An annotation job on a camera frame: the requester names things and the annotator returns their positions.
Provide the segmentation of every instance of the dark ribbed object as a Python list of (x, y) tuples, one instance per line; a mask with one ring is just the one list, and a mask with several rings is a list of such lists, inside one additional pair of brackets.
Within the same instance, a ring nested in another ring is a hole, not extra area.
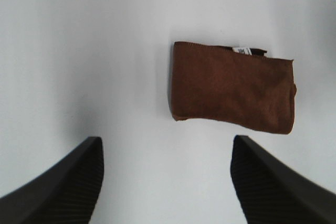
[(231, 177), (249, 224), (336, 223), (336, 195), (278, 161), (248, 136), (236, 136)]
[(0, 224), (89, 223), (104, 176), (102, 140), (89, 137), (56, 165), (0, 199)]

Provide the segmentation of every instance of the brown fabric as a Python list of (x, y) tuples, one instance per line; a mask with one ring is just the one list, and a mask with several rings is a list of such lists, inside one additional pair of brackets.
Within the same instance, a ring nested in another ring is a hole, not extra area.
[(175, 120), (205, 118), (288, 134), (294, 123), (292, 60), (243, 55), (228, 47), (175, 42)]

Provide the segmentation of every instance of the white surface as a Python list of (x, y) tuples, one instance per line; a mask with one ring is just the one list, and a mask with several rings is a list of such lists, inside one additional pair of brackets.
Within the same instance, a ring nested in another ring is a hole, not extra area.
[[(294, 59), (289, 135), (175, 122), (172, 43), (260, 47)], [(229, 175), (247, 134), (336, 192), (335, 0), (0, 0), (0, 195), (88, 135), (106, 174), (91, 223), (246, 223)]]

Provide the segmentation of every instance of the white label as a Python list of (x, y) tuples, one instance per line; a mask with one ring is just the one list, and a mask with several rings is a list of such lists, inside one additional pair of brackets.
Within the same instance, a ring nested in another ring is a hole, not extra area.
[(240, 54), (252, 55), (249, 47), (233, 47), (232, 50)]

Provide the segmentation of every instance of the brown cloth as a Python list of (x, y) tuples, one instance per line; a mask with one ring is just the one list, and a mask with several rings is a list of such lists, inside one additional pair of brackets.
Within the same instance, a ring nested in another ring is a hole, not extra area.
[(279, 134), (292, 130), (292, 60), (181, 41), (175, 42), (173, 54), (175, 120), (214, 119)]

